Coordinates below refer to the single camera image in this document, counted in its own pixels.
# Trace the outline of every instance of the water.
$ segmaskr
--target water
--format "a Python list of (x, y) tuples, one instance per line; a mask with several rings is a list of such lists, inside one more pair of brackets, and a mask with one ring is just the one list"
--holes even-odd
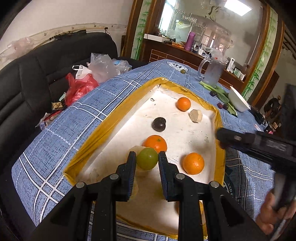
[(212, 87), (215, 87), (225, 69), (225, 66), (226, 65), (222, 62), (212, 59), (212, 62), (209, 63), (205, 72), (205, 77), (202, 81)]

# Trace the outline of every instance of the ceiling light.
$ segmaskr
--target ceiling light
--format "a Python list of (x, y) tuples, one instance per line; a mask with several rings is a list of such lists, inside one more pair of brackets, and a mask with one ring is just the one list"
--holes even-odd
[(240, 16), (243, 16), (247, 12), (252, 10), (252, 8), (250, 8), (249, 6), (247, 6), (246, 4), (243, 4), (242, 2), (240, 2), (238, 0), (227, 0), (224, 7), (237, 13)]

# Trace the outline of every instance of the small green fruit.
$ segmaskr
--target small green fruit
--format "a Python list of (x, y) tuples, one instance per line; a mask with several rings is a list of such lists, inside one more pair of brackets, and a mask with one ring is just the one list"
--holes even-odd
[(153, 169), (158, 162), (158, 154), (151, 147), (146, 147), (137, 155), (137, 165), (144, 170)]

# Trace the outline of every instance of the white bowl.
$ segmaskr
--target white bowl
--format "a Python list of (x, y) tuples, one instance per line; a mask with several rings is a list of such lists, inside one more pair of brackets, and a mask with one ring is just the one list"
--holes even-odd
[(244, 112), (247, 109), (251, 109), (246, 100), (232, 86), (230, 86), (228, 98), (230, 99), (233, 106), (240, 112)]

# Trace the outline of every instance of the green vegetable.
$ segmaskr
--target green vegetable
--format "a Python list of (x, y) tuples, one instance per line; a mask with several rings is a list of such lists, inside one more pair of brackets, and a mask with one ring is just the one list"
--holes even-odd
[(221, 94), (223, 94), (223, 95), (228, 95), (228, 93), (224, 90), (224, 89), (222, 89), (222, 87), (220, 87), (220, 86), (216, 86), (216, 92), (217, 93), (221, 93)]
[(211, 88), (209, 88), (209, 87), (207, 87), (207, 86), (203, 86), (206, 90), (210, 90), (210, 91), (212, 91), (212, 89)]
[(215, 91), (217, 93), (217, 97), (219, 100), (221, 100), (224, 103), (227, 103), (229, 105), (227, 111), (231, 114), (237, 117), (237, 111), (235, 110), (234, 106), (232, 105), (232, 103), (230, 102), (230, 100), (228, 99), (228, 93), (220, 86), (216, 86), (216, 88), (200, 81), (200, 84), (207, 90), (210, 91)]
[(219, 98), (219, 100), (221, 100), (224, 103), (229, 102), (229, 99), (224, 94), (221, 94), (221, 93), (217, 92), (217, 97)]
[(216, 91), (216, 89), (214, 88), (214, 87), (212, 87), (212, 86), (210, 86), (210, 85), (208, 85), (208, 84), (206, 84), (206, 83), (204, 83), (204, 82), (202, 82), (202, 81), (200, 81), (200, 85), (202, 85), (205, 89), (207, 89), (207, 90), (213, 90), (213, 91)]
[(228, 106), (229, 106), (229, 108), (228, 108), (227, 111), (228, 111), (231, 115), (234, 115), (234, 116), (237, 117), (237, 111), (235, 110), (235, 108), (234, 108), (234, 106), (232, 105), (231, 102), (228, 103)]

